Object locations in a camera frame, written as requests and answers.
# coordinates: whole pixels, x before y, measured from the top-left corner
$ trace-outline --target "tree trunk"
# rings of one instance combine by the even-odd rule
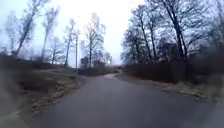
[[[150,33],[151,33],[154,61],[157,61],[157,54],[156,54],[156,47],[155,47],[155,42],[154,42],[154,30],[153,30],[153,28],[150,28],[150,31],[151,31]]]
[[[135,48],[136,48],[136,52],[137,52],[138,63],[142,63],[142,59],[141,59],[141,56],[140,56],[139,45],[137,44],[137,41],[135,42]]]
[[[41,61],[44,61],[44,57],[45,57],[45,47],[46,47],[46,43],[47,43],[47,35],[45,35],[44,37],[44,46],[42,48],[42,53],[41,53]]]
[[[149,60],[152,60],[151,50],[150,50],[149,43],[148,43],[148,40],[147,40],[147,37],[146,37],[145,30],[144,30],[143,26],[141,26],[141,29],[142,29],[142,32],[143,32],[146,48],[148,50]]]
[[[67,45],[66,58],[65,58],[65,66],[68,66],[68,53],[69,53],[69,49],[70,49],[70,41],[68,42],[68,45]]]

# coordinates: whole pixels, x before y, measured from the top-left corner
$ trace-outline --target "sky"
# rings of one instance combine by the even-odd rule
[[[4,31],[4,23],[7,16],[11,11],[14,11],[17,17],[21,17],[23,10],[27,8],[27,2],[28,0],[1,1],[1,44],[5,45],[8,42]],[[81,40],[85,40],[85,26],[90,21],[91,14],[97,13],[101,23],[106,26],[104,49],[112,55],[113,64],[121,64],[121,42],[124,37],[124,32],[128,27],[131,10],[143,2],[144,0],[51,0],[46,7],[60,7],[54,35],[58,36],[61,40],[63,40],[65,36],[64,31],[70,19],[75,20],[77,27],[81,30]],[[42,20],[43,17],[40,17],[36,21],[32,46],[27,46],[29,50],[32,49],[36,54],[40,52],[43,46],[44,29],[42,27]],[[80,59],[83,54],[81,51],[79,53]],[[73,58],[74,54],[71,54],[69,59],[69,64],[71,66],[75,64]]]

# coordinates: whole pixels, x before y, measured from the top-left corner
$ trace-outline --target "dry grass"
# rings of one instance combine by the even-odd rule
[[[209,100],[209,101],[219,101],[223,102],[224,97],[222,91],[213,91],[217,90],[215,87],[209,87],[206,85],[192,85],[190,83],[162,83],[151,80],[141,80],[136,77],[127,76],[125,74],[116,75],[118,79],[132,82],[135,84],[143,84],[149,87],[161,90],[168,93],[178,93],[182,95],[192,96],[197,99]]]
[[[17,81],[23,88],[23,94],[27,97],[28,111],[31,113],[40,112],[45,106],[55,103],[60,97],[79,88],[85,81],[85,78],[80,76],[52,71],[35,71],[25,74]]]

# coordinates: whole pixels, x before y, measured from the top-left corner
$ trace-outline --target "road curve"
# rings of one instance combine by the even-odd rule
[[[224,107],[107,75],[92,78],[28,123],[32,128],[221,128]]]

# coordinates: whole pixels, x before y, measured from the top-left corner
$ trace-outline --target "asphalt road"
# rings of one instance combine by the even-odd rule
[[[33,117],[33,128],[221,128],[224,106],[96,77]]]

